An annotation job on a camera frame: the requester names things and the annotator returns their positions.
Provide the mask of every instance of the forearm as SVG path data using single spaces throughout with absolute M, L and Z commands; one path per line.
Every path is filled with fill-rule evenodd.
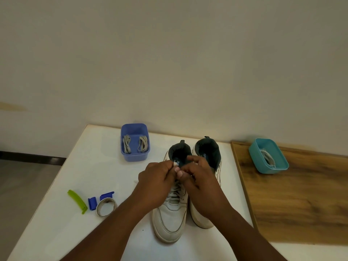
M 146 214 L 130 196 L 62 261 L 120 260 L 133 228 Z
M 238 261 L 286 261 L 279 252 L 231 206 L 212 223 L 229 242 Z

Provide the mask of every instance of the roll of tape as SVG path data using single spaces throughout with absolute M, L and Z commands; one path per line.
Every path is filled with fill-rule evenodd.
M 116 210 L 117 204 L 113 198 L 102 199 L 97 206 L 97 215 L 100 217 L 106 217 Z

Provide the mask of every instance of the blue plastic clip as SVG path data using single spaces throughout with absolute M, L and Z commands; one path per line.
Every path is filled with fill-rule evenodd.
M 102 194 L 102 195 L 100 195 L 100 200 L 105 199 L 105 198 L 112 198 L 112 195 L 113 195 L 114 193 L 115 193 L 115 192 L 112 191 L 112 192 L 109 192 L 109 193 Z
M 90 210 L 95 210 L 97 208 L 97 198 L 96 197 L 89 198 L 88 205 Z

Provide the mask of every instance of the hand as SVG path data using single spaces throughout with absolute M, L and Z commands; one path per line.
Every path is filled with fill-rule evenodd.
M 187 159 L 195 163 L 184 165 L 180 171 L 176 169 L 177 179 L 184 185 L 197 211 L 213 222 L 215 216 L 231 205 L 205 158 L 187 156 Z
M 141 208 L 147 214 L 165 201 L 175 177 L 172 161 L 149 163 L 146 169 L 139 173 L 139 182 L 131 196 L 140 202 Z

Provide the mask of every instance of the shoe sole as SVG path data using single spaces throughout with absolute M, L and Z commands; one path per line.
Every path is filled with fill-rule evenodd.
M 156 227 L 155 227 L 155 225 L 154 225 L 154 212 L 151 212 L 151 220 L 152 220 L 152 227 L 154 228 L 154 233 L 156 234 L 157 238 L 158 238 L 160 241 L 162 241 L 162 242 L 164 242 L 164 243 L 166 243 L 166 244 L 173 244 L 173 243 L 177 242 L 177 241 L 180 239 L 181 235 L 179 236 L 179 238 L 177 238 L 177 239 L 175 239 L 175 240 L 172 240 L 172 241 L 168 241 L 168 240 L 164 239 L 163 237 L 161 237 L 161 236 L 159 235 L 159 233 L 158 233 L 158 231 L 156 230 Z
M 205 226 L 204 224 L 200 223 L 200 222 L 197 220 L 196 216 L 194 215 L 193 211 L 190 210 L 190 212 L 191 212 L 191 217 L 192 217 L 194 223 L 195 223 L 199 228 L 202 228 L 202 229 L 210 229 L 210 228 L 213 228 L 213 227 L 214 227 L 214 224 L 211 224 L 211 225 L 209 225 L 209 226 Z

